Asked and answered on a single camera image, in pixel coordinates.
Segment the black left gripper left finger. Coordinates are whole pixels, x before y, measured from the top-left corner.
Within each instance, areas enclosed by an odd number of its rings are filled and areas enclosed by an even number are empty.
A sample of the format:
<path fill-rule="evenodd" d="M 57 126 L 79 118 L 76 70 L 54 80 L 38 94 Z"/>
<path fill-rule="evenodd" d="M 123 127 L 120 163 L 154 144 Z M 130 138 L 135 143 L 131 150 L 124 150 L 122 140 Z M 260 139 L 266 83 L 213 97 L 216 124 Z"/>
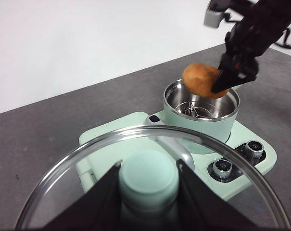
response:
<path fill-rule="evenodd" d="M 121 198 L 116 162 L 80 199 L 43 227 L 44 231 L 117 231 Z"/>

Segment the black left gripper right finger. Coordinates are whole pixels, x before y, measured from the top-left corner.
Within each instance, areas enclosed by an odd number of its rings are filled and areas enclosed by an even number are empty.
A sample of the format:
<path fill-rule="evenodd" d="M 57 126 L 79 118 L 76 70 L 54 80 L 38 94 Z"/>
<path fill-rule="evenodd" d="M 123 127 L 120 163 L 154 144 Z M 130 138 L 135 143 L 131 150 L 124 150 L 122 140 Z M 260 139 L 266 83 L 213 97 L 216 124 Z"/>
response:
<path fill-rule="evenodd" d="M 178 217 L 184 231 L 241 231 L 256 228 L 242 213 L 217 196 L 181 159 Z"/>

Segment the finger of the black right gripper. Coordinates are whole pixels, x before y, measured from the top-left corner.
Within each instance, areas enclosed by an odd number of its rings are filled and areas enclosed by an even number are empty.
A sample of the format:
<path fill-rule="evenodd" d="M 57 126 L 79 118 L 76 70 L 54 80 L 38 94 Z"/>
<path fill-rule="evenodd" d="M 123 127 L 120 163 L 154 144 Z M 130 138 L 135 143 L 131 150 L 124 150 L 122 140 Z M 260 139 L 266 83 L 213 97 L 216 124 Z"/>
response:
<path fill-rule="evenodd" d="M 234 86 L 243 84 L 244 76 L 237 70 L 221 69 L 217 80 L 214 82 L 211 92 L 219 93 Z"/>

